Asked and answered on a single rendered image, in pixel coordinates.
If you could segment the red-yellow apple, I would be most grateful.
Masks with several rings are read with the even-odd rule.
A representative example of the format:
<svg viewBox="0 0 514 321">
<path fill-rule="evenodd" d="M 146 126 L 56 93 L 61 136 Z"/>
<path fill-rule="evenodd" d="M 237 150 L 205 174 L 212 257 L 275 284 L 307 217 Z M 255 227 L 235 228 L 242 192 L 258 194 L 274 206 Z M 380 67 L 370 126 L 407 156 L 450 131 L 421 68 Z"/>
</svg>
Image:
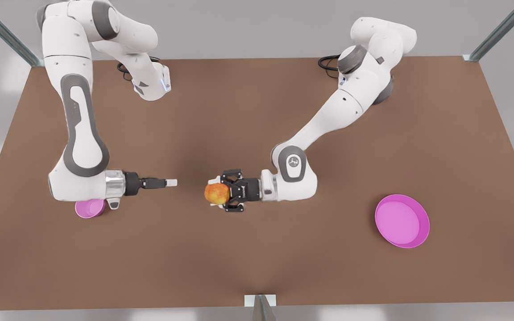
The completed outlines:
<svg viewBox="0 0 514 321">
<path fill-rule="evenodd" d="M 224 205 L 230 199 L 230 187 L 222 183 L 208 184 L 204 189 L 204 197 L 213 205 Z"/>
</svg>

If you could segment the pink bowl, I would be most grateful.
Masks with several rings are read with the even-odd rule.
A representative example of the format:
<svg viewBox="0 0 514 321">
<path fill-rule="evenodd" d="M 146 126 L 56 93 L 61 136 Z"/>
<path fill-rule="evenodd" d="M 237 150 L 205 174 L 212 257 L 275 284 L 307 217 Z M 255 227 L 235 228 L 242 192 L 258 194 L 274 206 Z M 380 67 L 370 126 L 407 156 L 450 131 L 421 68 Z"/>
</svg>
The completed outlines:
<svg viewBox="0 0 514 321">
<path fill-rule="evenodd" d="M 91 199 L 75 203 L 75 212 L 81 218 L 97 217 L 105 209 L 105 201 L 102 199 Z"/>
</svg>

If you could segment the pink plate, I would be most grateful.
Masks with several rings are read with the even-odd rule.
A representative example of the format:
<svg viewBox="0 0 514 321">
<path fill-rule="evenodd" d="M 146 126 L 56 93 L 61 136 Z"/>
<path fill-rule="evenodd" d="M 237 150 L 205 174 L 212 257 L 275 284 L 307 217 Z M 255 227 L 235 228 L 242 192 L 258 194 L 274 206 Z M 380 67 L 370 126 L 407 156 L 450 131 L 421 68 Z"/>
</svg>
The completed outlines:
<svg viewBox="0 0 514 321">
<path fill-rule="evenodd" d="M 422 245 L 430 233 L 430 218 L 412 197 L 392 194 L 379 201 L 374 219 L 380 235 L 400 248 Z"/>
</svg>

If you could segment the silver frame post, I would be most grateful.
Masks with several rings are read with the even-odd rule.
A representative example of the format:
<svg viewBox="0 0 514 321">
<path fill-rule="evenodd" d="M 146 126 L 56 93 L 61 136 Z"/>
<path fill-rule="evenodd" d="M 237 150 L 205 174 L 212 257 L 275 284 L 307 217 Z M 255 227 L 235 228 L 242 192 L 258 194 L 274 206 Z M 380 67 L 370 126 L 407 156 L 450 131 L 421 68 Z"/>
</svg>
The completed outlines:
<svg viewBox="0 0 514 321">
<path fill-rule="evenodd" d="M 462 55 L 463 61 L 478 62 L 491 49 L 498 44 L 502 38 L 514 28 L 514 9 L 498 24 L 489 35 L 469 54 Z"/>
<path fill-rule="evenodd" d="M 44 66 L 44 61 L 39 59 L 1 21 L 0 21 L 0 39 L 2 39 L 15 53 L 17 53 L 31 67 L 43 67 Z"/>
<path fill-rule="evenodd" d="M 257 294 L 245 295 L 244 307 L 252 307 L 252 321 L 277 321 L 272 307 L 277 306 L 277 295 Z"/>
</svg>

